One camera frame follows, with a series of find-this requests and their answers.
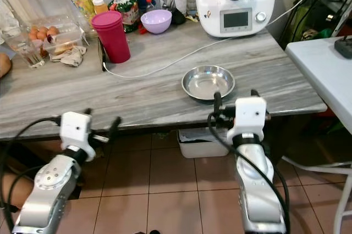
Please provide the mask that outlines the white kitchen cooking machine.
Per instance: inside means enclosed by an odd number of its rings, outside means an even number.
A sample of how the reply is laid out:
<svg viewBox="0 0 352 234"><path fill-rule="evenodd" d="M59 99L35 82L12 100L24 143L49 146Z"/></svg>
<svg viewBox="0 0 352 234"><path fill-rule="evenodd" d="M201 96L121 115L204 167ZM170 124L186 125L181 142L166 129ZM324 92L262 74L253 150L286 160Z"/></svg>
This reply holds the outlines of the white kitchen cooking machine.
<svg viewBox="0 0 352 234"><path fill-rule="evenodd" d="M275 0L196 0L202 28L214 37L256 34L272 19Z"/></svg>

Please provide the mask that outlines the clear drinking glass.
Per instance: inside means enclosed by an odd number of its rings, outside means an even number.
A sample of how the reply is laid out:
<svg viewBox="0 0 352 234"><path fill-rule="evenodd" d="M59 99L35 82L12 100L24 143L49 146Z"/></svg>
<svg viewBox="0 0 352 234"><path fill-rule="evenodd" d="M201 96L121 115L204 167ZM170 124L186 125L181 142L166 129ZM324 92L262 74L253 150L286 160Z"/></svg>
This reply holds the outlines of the clear drinking glass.
<svg viewBox="0 0 352 234"><path fill-rule="evenodd" d="M45 65L39 48L20 28L2 30L2 38L8 47L15 52L15 56L24 60L30 68L37 69Z"/></svg>

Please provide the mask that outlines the white folding table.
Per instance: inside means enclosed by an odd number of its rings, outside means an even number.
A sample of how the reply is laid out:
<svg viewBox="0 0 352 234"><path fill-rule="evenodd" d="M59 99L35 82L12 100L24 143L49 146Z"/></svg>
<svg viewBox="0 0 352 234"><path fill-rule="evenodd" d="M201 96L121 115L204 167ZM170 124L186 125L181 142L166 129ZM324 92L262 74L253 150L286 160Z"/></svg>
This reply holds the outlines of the white folding table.
<svg viewBox="0 0 352 234"><path fill-rule="evenodd" d="M314 39L287 45L285 52L301 69L324 102L332 109L345 129L352 133L352 60L334 50L334 42L341 37ZM352 160L316 166L304 166L284 156L284 161L296 168L345 176L341 199L334 215L333 232L342 233L345 217L352 216L347 206L352 197Z"/></svg>

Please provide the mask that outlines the small purple plastic bowl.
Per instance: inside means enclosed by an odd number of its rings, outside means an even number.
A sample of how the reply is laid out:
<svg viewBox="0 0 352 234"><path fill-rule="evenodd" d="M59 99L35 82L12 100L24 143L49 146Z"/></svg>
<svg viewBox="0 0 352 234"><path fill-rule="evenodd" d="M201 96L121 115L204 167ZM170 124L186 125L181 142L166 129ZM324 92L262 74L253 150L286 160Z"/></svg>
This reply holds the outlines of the small purple plastic bowl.
<svg viewBox="0 0 352 234"><path fill-rule="evenodd" d="M171 25L173 14L165 9L156 9L144 13L140 20L144 28L152 34L161 34Z"/></svg>

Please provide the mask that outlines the crumpled beige cloth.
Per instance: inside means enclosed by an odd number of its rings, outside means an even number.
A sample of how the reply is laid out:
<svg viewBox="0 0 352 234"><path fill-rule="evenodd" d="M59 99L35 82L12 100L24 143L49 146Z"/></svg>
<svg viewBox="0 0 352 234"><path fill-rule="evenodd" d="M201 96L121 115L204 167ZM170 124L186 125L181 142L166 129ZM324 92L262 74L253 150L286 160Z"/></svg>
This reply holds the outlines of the crumpled beige cloth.
<svg viewBox="0 0 352 234"><path fill-rule="evenodd" d="M86 53L86 47L83 46L73 46L71 49L67 51L63 51L63 53L59 55L52 55L50 57L50 61L52 62L60 62L66 66L72 66L73 68L77 68L83 63L83 55Z"/></svg>

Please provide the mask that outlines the small yellow sauce bottle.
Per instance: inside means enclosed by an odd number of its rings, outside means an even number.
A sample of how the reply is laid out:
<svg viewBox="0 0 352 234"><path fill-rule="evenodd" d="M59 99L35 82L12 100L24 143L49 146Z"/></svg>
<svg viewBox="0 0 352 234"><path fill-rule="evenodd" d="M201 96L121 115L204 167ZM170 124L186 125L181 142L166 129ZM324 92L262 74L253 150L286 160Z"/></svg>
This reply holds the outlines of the small yellow sauce bottle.
<svg viewBox="0 0 352 234"><path fill-rule="evenodd" d="M104 0L91 0L91 3L93 3L93 10L95 11L96 15L108 11L108 7L105 4Z"/></svg>

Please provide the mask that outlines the clear plastic egg container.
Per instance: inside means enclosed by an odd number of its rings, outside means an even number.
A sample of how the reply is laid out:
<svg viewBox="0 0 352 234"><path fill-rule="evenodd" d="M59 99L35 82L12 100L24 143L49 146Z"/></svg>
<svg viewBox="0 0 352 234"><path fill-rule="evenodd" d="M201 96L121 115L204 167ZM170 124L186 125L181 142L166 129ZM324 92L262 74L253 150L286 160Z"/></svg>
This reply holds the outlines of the clear plastic egg container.
<svg viewBox="0 0 352 234"><path fill-rule="evenodd" d="M28 38L40 51L50 55L60 55L84 45L83 31L73 24L32 26Z"/></svg>

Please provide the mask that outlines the round stainless steel plate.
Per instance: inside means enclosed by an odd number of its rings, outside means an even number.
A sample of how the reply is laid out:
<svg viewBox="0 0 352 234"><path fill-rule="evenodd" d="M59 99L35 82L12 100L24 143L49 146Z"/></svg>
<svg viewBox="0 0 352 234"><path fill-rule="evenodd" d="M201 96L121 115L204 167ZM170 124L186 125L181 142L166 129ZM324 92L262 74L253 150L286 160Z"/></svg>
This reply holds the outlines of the round stainless steel plate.
<svg viewBox="0 0 352 234"><path fill-rule="evenodd" d="M196 100L213 101L214 94L227 96L234 90L236 80L227 69L216 65L202 65L184 74L181 86L186 94Z"/></svg>

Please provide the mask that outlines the magenta plastic tumbler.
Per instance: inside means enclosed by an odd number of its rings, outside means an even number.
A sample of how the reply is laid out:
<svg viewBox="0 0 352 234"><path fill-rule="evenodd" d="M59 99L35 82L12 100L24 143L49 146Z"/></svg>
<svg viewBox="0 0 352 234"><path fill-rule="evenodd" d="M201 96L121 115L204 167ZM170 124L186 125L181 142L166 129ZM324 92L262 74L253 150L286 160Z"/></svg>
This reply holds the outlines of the magenta plastic tumbler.
<svg viewBox="0 0 352 234"><path fill-rule="evenodd" d="M91 19L91 26L96 30L111 63L119 64L130 60L131 53L121 13L109 10L96 14Z"/></svg>

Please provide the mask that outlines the white paper sheets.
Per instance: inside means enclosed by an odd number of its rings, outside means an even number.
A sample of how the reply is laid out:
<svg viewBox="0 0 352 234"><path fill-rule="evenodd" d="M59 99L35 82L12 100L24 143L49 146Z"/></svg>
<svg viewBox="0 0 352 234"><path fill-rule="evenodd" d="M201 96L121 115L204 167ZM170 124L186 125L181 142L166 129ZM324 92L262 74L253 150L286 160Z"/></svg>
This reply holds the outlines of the white paper sheets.
<svg viewBox="0 0 352 234"><path fill-rule="evenodd" d="M196 141L217 142L216 137L207 128L181 129L178 130L181 143L192 143Z"/></svg>

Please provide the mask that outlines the green food package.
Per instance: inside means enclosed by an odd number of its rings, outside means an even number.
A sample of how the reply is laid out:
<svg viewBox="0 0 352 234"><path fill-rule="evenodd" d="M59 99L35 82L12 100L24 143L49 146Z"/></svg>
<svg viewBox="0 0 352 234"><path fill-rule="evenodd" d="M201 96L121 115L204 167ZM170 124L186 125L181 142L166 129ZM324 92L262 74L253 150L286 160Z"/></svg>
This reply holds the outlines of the green food package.
<svg viewBox="0 0 352 234"><path fill-rule="evenodd" d="M131 33L139 28L139 9L137 0L112 0L108 10L121 13L125 33Z"/></svg>

